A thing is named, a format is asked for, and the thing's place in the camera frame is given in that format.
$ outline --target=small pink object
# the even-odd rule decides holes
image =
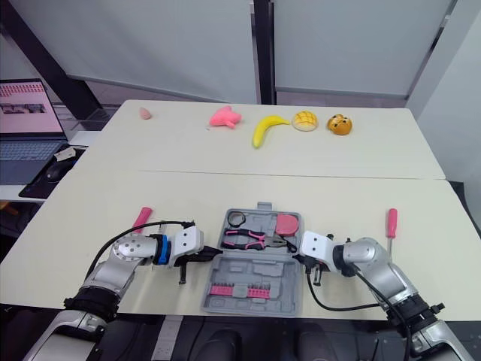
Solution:
[[[299,228],[298,219],[291,214],[278,214],[276,220],[276,233],[290,237],[294,235]]]
[[[396,238],[396,228],[398,227],[398,210],[391,208],[388,212],[388,238]]]
[[[152,117],[152,114],[146,109],[146,108],[140,108],[138,110],[139,114],[141,115],[142,119],[150,119]]]
[[[217,286],[212,285],[210,286],[209,294],[215,296],[230,296],[234,294],[234,287],[230,286]],[[257,288],[248,288],[247,289],[247,297],[251,299],[270,299],[271,298],[271,291],[270,290],[260,290]]]
[[[224,108],[220,108],[210,118],[209,124],[212,126],[228,126],[229,128],[235,128],[235,125],[241,121],[241,115],[232,111],[230,105]]]
[[[152,214],[152,208],[142,207],[141,212],[139,213],[137,219],[135,220],[133,227],[137,227],[141,224],[145,224],[151,214]],[[136,229],[134,233],[142,233],[142,228]]]

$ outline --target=laptop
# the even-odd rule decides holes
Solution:
[[[67,142],[40,79],[0,80],[0,184],[28,184]]]

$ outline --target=gray toolbox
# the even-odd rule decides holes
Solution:
[[[258,250],[245,249],[247,244],[252,247],[257,240],[245,235],[245,231],[242,234],[225,234],[226,230],[239,233],[239,230],[248,229],[254,235],[261,235],[257,232],[262,232],[267,239],[271,239],[280,214],[283,220],[287,215],[291,220],[295,217],[298,221],[297,231],[283,238],[290,242],[289,247],[262,249],[256,245]],[[236,219],[235,226],[229,224],[229,215]],[[257,209],[229,209],[218,243],[222,254],[215,256],[212,261],[202,309],[223,314],[294,317],[301,307],[299,288],[302,273],[301,265],[292,256],[298,254],[295,248],[300,247],[301,238],[302,220],[297,213],[273,211],[272,204],[267,202],[258,203]],[[279,237],[276,236],[274,243],[278,241]]]

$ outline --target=yellow banana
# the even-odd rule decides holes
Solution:
[[[269,115],[268,117],[262,119],[257,124],[256,130],[254,130],[253,146],[255,148],[259,148],[262,144],[262,140],[264,139],[265,131],[268,130],[269,127],[278,126],[279,124],[289,125],[290,122],[282,117],[279,117],[278,115]]]

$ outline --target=pink screwdriver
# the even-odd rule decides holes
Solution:
[[[398,210],[391,208],[388,211],[387,237],[388,237],[388,254],[392,258],[392,240],[396,238],[396,228],[398,227]]]

